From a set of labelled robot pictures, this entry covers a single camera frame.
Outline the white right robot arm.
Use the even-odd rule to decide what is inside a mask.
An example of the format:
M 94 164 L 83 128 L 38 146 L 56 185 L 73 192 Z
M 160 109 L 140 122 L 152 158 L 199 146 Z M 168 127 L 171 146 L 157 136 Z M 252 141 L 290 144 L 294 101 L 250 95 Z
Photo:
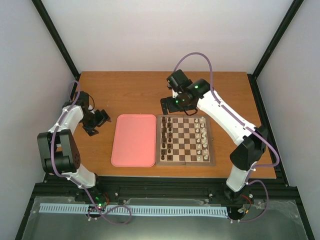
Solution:
M 172 96 L 160 100 L 165 115 L 201 110 L 211 117 L 236 145 L 229 156 L 232 168 L 224 188 L 226 201 L 234 203 L 240 197 L 251 172 L 258 166 L 258 161 L 266 151 L 263 138 L 268 135 L 268 131 L 263 126 L 256 127 L 241 117 L 202 78 L 192 82 L 188 78 L 176 80 L 169 77 L 167 87 L 172 91 Z

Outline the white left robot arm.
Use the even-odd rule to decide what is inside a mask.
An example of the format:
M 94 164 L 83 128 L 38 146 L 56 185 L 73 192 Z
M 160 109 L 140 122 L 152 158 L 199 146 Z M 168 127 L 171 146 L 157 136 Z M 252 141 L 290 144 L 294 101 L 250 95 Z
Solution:
M 88 93 L 80 91 L 74 100 L 65 102 L 54 126 L 38 134 L 37 144 L 45 173 L 65 178 L 80 189 L 86 188 L 86 195 L 96 202 L 103 198 L 104 188 L 98 185 L 97 174 L 82 165 L 74 132 L 82 124 L 84 131 L 92 137 L 99 133 L 96 128 L 110 122 L 111 118 L 104 109 L 95 110 L 90 105 L 90 98 Z

